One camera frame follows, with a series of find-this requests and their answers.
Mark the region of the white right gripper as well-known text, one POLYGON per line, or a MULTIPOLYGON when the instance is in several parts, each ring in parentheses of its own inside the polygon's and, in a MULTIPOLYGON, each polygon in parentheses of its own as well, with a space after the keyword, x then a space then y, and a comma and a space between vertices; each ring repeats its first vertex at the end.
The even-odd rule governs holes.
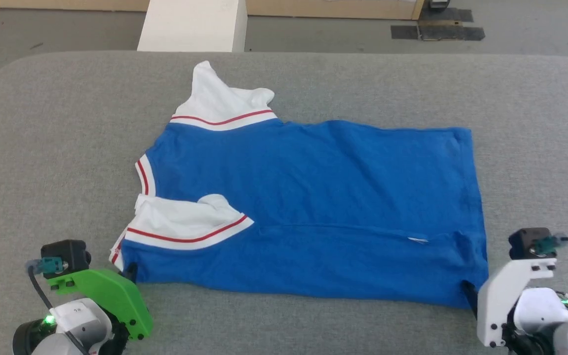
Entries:
POLYGON ((491 274, 479 292, 473 283, 462 280, 461 290, 476 317, 476 335, 484 346, 527 348, 517 330, 522 335, 534 335, 558 325, 558 297, 554 291, 550 296, 545 291, 532 296, 532 301, 522 303, 519 322, 508 321, 530 281, 552 278, 556 263, 554 257, 508 261, 491 274))

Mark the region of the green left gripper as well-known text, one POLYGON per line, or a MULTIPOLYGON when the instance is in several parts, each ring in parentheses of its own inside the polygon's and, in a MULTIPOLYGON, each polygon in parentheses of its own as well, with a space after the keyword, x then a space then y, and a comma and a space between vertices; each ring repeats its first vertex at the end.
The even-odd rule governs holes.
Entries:
POLYGON ((47 279, 48 285, 59 286, 57 293, 77 292, 92 299, 97 305, 124 323, 132 340, 149 337, 153 319, 137 283, 138 265, 129 263, 123 276, 112 270, 87 269, 47 279))

